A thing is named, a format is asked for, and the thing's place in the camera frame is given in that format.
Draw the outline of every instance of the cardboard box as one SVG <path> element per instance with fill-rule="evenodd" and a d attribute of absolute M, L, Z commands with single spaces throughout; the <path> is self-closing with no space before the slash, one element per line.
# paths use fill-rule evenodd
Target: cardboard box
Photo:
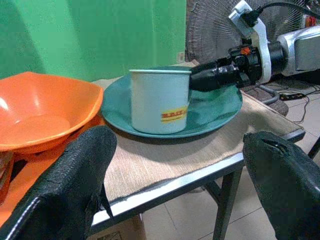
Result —
<path fill-rule="evenodd" d="M 87 240 L 147 240 L 147 237 L 144 223 L 137 215 L 98 232 Z"/>

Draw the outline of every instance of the black wire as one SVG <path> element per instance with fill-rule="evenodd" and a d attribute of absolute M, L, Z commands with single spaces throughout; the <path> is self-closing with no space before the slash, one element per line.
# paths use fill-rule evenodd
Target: black wire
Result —
<path fill-rule="evenodd" d="M 261 14 L 264 9 L 269 8 L 269 7 L 274 7 L 274 6 L 292 8 L 292 9 L 299 11 L 300 13 L 306 14 L 311 17 L 315 17 L 316 19 L 320 19 L 320 14 L 318 14 L 314 11 L 311 11 L 303 6 L 299 6 L 299 5 L 294 4 L 292 2 L 286 2 L 286 1 L 270 2 L 270 3 L 265 4 L 263 7 L 258 8 L 257 10 Z"/>

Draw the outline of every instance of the fan grille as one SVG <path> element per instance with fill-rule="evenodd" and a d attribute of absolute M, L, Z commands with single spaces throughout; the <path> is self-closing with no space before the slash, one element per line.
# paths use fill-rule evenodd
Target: fan grille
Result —
<path fill-rule="evenodd" d="M 242 44 L 240 34 L 228 18 L 239 0 L 193 0 L 193 2 L 192 9 L 188 12 L 186 33 L 188 60 L 195 59 L 200 64 L 208 63 L 225 57 L 229 48 Z M 253 9 L 269 2 L 275 0 L 247 0 Z M 288 2 L 304 5 L 304 0 Z M 260 18 L 266 26 L 268 40 L 273 41 L 281 34 L 299 29 L 302 15 L 286 7 L 269 7 L 263 11 Z"/>

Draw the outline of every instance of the green wall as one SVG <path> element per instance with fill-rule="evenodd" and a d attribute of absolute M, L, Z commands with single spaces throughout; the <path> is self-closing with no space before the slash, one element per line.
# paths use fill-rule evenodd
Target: green wall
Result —
<path fill-rule="evenodd" d="M 186 0 L 2 0 L 0 79 L 25 71 L 86 81 L 177 63 Z"/>

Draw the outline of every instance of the tiled floor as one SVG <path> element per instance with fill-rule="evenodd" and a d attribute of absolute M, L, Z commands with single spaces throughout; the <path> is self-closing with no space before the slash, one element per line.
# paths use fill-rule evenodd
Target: tiled floor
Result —
<path fill-rule="evenodd" d="M 282 88 L 284 84 L 280 82 L 280 85 L 272 85 Z M 291 82 L 290 87 L 303 93 L 314 91 L 312 87 L 299 82 Z M 305 120 L 300 124 L 306 130 L 306 135 L 297 143 L 306 153 L 320 136 L 320 94 L 311 95 L 310 100 L 306 107 Z M 292 121 L 300 120 L 305 103 L 304 99 L 287 101 L 287 118 Z M 320 154 L 314 161 L 320 165 Z M 205 191 L 179 196 L 143 214 L 147 240 L 211 240 L 217 209 L 217 204 Z M 276 239 L 246 169 L 241 175 L 225 239 Z"/>

